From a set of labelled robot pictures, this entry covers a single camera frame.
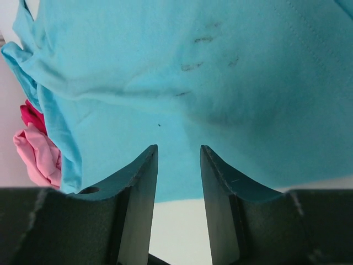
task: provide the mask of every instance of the clothing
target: clothing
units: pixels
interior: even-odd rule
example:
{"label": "clothing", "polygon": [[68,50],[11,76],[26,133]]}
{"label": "clothing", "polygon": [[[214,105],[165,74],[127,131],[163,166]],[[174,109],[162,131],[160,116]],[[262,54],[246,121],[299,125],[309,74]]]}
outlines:
{"label": "clothing", "polygon": [[36,110],[28,100],[26,100],[25,105],[20,106],[20,110],[21,118],[26,126],[28,126],[29,123],[33,123],[40,132],[47,135],[44,115]]}
{"label": "clothing", "polygon": [[202,196],[201,144],[271,188],[353,173],[353,21],[334,1],[41,0],[36,21],[21,1],[14,30],[23,50],[2,54],[64,192],[150,144],[157,202]]}
{"label": "clothing", "polygon": [[61,181],[61,154],[53,142],[33,123],[16,132],[13,141],[17,153],[27,166],[29,178],[39,186],[59,189]]}

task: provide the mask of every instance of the crumpled clothing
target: crumpled clothing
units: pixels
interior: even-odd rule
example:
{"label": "crumpled clothing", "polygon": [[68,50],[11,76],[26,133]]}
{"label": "crumpled clothing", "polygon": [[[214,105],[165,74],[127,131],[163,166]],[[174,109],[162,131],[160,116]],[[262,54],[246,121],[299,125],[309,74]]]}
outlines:
{"label": "crumpled clothing", "polygon": [[43,113],[36,110],[28,100],[26,100],[25,105],[20,106],[20,110],[22,121],[26,126],[33,123],[41,133],[47,135]]}
{"label": "crumpled clothing", "polygon": [[13,137],[17,153],[27,166],[29,178],[39,186],[60,188],[61,153],[33,123]]}

